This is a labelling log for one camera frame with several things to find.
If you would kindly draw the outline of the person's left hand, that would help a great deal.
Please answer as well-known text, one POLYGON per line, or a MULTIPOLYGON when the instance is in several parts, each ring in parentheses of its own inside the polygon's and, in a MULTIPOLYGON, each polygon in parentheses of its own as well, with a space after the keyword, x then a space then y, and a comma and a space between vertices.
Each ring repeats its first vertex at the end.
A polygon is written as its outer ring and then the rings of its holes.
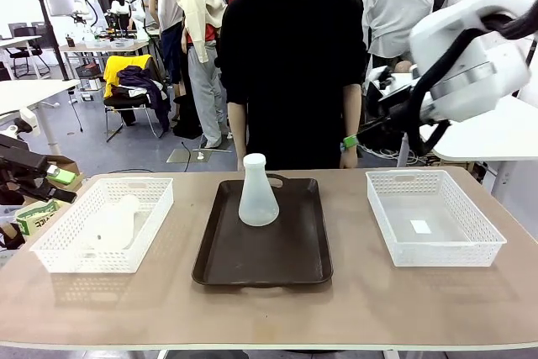
POLYGON ((340 169, 355 169, 358 166, 358 154, 355 146, 344 149, 340 154, 340 169))

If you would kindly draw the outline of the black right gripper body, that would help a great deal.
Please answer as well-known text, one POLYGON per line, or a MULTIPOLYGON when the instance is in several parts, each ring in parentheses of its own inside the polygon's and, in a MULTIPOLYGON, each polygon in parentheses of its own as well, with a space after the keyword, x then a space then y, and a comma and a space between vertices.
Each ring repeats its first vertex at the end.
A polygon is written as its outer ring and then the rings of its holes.
POLYGON ((415 85, 408 84, 382 95, 376 106, 379 116, 394 122, 403 122, 407 118, 417 119, 422 98, 415 88, 415 85))

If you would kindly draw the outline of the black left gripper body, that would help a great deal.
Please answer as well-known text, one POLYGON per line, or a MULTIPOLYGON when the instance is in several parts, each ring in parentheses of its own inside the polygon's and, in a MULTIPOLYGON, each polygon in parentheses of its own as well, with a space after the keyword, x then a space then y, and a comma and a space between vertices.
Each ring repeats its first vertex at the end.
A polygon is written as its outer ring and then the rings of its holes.
POLYGON ((22 204, 25 197, 47 200, 47 160, 22 141, 1 135, 1 204, 22 204))

